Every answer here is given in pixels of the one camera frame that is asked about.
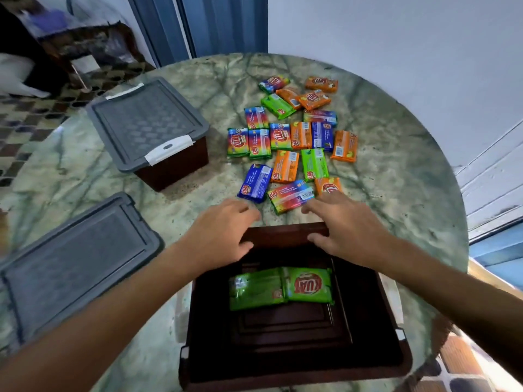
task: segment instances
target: forearm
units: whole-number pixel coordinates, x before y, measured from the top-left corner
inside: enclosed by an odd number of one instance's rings
[[[434,306],[494,360],[523,379],[523,301],[449,267],[411,243],[396,242],[382,272]]]
[[[156,310],[198,276],[174,250],[24,347],[0,369],[3,390],[88,391]]]

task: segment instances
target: hand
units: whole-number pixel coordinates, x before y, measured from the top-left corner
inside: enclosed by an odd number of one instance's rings
[[[199,274],[223,267],[252,249],[252,242],[239,241],[260,217],[260,212],[250,209],[245,202],[226,199],[202,212],[175,246],[185,254],[183,257],[193,260]]]
[[[381,271],[398,241],[366,204],[353,201],[340,191],[322,193],[309,200],[301,211],[318,215],[329,228],[329,237],[310,234],[312,243],[357,265]]]

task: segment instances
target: detached gray lid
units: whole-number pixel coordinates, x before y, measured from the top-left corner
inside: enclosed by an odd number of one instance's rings
[[[20,342],[56,327],[154,258],[163,242],[120,192],[14,252],[0,274]]]
[[[192,145],[209,123],[164,78],[87,106],[116,167],[134,172]]]

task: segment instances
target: person's left hand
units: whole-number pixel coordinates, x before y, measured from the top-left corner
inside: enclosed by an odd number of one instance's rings
[[[252,242],[239,243],[245,231],[261,217],[257,209],[237,199],[226,199],[202,212],[175,246],[193,259],[197,272],[236,262],[252,249]]]

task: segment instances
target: green marble surface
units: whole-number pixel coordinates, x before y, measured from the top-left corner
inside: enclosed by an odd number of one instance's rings
[[[13,248],[27,245],[70,217],[124,190],[166,244],[175,242],[209,205],[235,196],[251,162],[226,157],[226,130],[245,125],[243,109],[259,105],[258,82],[274,74],[302,87],[309,75],[339,80],[325,107],[338,113],[337,129],[359,136],[356,164],[328,160],[331,176],[344,191],[365,201],[391,232],[441,261],[467,269],[467,224],[460,190],[440,148],[418,120],[375,85],[336,67],[290,56],[230,54],[187,60],[149,72],[131,84],[165,77],[210,122],[210,164],[155,193],[134,174],[121,174],[85,111],[70,118],[31,156],[0,203],[8,211]],[[116,87],[114,94],[128,86]],[[299,121],[298,112],[286,121]],[[276,118],[269,116],[271,122]],[[318,221],[293,210],[277,216],[269,202],[257,205],[259,225]],[[399,287],[413,370],[431,352],[431,322],[437,312]],[[96,391],[181,390],[178,356],[189,307],[189,287],[175,295],[147,322],[108,369]],[[0,291],[0,342],[8,344],[13,325],[6,292]],[[391,391],[401,379],[296,386],[295,391]]]

